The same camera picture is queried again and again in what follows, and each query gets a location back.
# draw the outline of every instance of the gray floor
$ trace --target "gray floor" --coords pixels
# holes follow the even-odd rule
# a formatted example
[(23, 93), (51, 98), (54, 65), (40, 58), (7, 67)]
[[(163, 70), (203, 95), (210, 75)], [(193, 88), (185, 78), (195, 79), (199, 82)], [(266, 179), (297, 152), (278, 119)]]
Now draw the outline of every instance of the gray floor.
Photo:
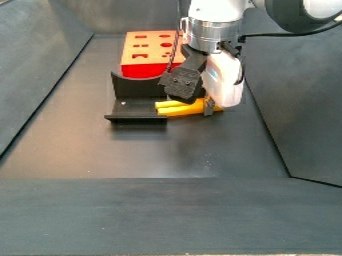
[(98, 36), (0, 162), (2, 179), (287, 177), (251, 94), (210, 118), (115, 129), (110, 72), (122, 36)]
[(114, 129), (122, 41), (91, 41), (2, 159), (0, 255), (342, 254), (342, 190), (287, 177), (249, 90)]

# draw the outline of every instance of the gray wall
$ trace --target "gray wall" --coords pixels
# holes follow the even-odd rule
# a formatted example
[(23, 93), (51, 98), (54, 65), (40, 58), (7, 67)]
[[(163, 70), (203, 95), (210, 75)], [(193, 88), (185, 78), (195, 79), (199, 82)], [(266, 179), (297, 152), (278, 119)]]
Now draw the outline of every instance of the gray wall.
[(0, 5), (0, 155), (91, 36), (56, 0)]
[[(177, 28), (177, 0), (60, 1), (96, 34)], [(183, 0), (182, 15), (187, 15), (189, 5), (190, 0)]]

